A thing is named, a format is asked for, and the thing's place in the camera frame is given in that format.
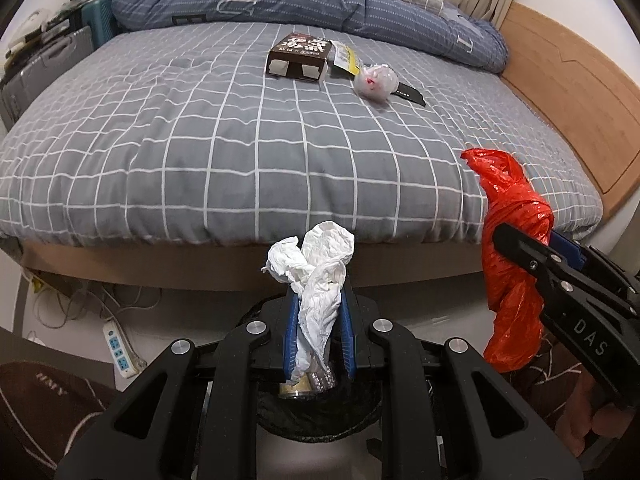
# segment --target white tile floor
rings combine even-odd
[[[127,301],[134,291],[118,289]],[[156,292],[145,291],[152,303]],[[378,302],[381,314],[407,326],[420,338],[443,342],[452,336],[466,338],[482,351],[492,333],[494,315],[486,307],[482,274],[457,276],[432,282],[370,287],[359,294]],[[129,310],[121,322],[136,351],[153,360],[173,339],[187,337],[196,344],[215,341],[235,326],[239,317],[262,297],[251,293],[212,293],[168,290],[155,309]],[[40,317],[49,324],[62,320],[53,295],[40,299]],[[33,314],[34,294],[25,309],[23,335],[33,330],[47,346],[85,357],[110,361],[102,335],[102,321],[90,307],[82,319],[50,330]],[[127,381],[116,374],[119,389]],[[372,427],[361,434],[331,444],[300,444],[258,430],[260,480],[368,480],[380,478],[380,464],[366,452],[366,438],[378,434]]]

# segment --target wooden bed frame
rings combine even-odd
[[[559,23],[513,4],[501,28],[510,48],[502,80],[573,147],[610,218],[640,183],[640,89],[609,58]],[[74,248],[24,244],[21,264],[75,278],[199,290],[270,290],[258,272],[267,247],[127,244]],[[356,246],[354,286],[387,285],[481,270],[478,246]]]

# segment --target wooden headboard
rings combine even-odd
[[[640,184],[640,89],[591,43],[521,4],[500,31],[510,49],[502,80],[569,142],[610,217]]]

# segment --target metal screw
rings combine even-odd
[[[174,341],[174,344],[171,345],[171,352],[176,355],[186,354],[191,348],[191,344],[184,339],[180,339],[178,341]]]
[[[373,328],[378,332],[390,332],[393,327],[394,324],[388,319],[377,319],[373,322]]]
[[[469,350],[469,345],[464,339],[455,338],[449,341],[449,348],[451,348],[451,350],[453,350],[456,354],[463,354],[467,350]]]
[[[249,334],[258,335],[267,330],[267,326],[261,321],[250,321],[247,323],[246,331]]]

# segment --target suitcase handle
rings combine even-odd
[[[76,46],[73,39],[67,36],[57,41],[56,44],[51,45],[41,54],[42,62],[46,67],[55,66],[64,61],[75,49]]]

